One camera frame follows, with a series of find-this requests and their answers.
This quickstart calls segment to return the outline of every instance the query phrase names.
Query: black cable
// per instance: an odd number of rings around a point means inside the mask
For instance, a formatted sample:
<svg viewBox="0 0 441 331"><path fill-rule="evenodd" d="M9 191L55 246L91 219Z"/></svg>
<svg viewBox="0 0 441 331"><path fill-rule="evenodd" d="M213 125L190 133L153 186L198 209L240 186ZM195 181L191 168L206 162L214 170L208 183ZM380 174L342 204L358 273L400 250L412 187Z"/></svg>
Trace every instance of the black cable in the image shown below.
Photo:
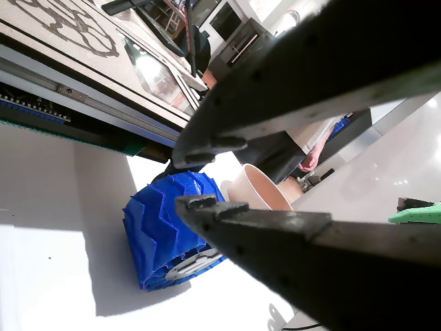
<svg viewBox="0 0 441 331"><path fill-rule="evenodd" d="M318 328L319 326L321 326L321 325L320 324L314 324L314 325L309 325L309 326L303 326L301 328L283 328L282 331L310 330L310 329Z"/></svg>

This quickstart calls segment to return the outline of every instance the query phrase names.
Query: paper cup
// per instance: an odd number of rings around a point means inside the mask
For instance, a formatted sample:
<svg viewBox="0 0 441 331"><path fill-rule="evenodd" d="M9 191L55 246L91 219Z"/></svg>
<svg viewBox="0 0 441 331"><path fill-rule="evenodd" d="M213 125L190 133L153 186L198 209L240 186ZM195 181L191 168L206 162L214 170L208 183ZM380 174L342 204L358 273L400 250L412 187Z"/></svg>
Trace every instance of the paper cup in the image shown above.
<svg viewBox="0 0 441 331"><path fill-rule="evenodd" d="M251 209L292 211L276 184L251 164L245 164L228 187L228 197L230 201L248 202Z"/></svg>

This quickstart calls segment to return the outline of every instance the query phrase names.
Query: blue wheel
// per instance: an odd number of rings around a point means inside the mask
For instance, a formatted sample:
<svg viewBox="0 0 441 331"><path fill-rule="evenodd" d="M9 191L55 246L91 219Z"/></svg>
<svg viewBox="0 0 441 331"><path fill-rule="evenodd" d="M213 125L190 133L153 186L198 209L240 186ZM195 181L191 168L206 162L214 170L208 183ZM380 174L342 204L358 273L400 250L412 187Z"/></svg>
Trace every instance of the blue wheel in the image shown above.
<svg viewBox="0 0 441 331"><path fill-rule="evenodd" d="M141 289L183 283L225 259L175 212L176 197L200 194L215 194L224 201L213 179L185 172L146 186L124 208L124 227Z"/></svg>

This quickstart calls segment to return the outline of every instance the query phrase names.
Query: white floor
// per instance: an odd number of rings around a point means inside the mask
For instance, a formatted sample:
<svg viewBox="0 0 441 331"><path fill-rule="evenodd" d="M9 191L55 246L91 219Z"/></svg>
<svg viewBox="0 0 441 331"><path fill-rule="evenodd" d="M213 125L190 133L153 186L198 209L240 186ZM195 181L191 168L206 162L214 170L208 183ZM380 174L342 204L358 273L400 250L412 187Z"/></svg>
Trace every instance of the white floor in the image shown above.
<svg viewBox="0 0 441 331"><path fill-rule="evenodd" d="M164 165L10 126L0 141L0 330L275 331L293 317L230 261L139 290L121 209Z"/></svg>
<svg viewBox="0 0 441 331"><path fill-rule="evenodd" d="M441 201L441 94L295 201L337 221L383 223L399 197Z"/></svg>

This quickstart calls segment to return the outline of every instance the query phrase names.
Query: person's hand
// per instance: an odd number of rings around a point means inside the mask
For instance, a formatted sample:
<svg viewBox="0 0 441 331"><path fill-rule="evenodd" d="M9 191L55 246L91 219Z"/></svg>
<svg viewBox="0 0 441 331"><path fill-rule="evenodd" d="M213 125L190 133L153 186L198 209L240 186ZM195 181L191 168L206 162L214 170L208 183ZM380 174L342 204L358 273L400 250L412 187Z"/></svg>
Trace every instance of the person's hand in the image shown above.
<svg viewBox="0 0 441 331"><path fill-rule="evenodd" d="M319 156L320 153L316 152L314 149L311 150L311 152L305 157L305 160L298 165L298 168L303 172L311 172L317 168Z"/></svg>

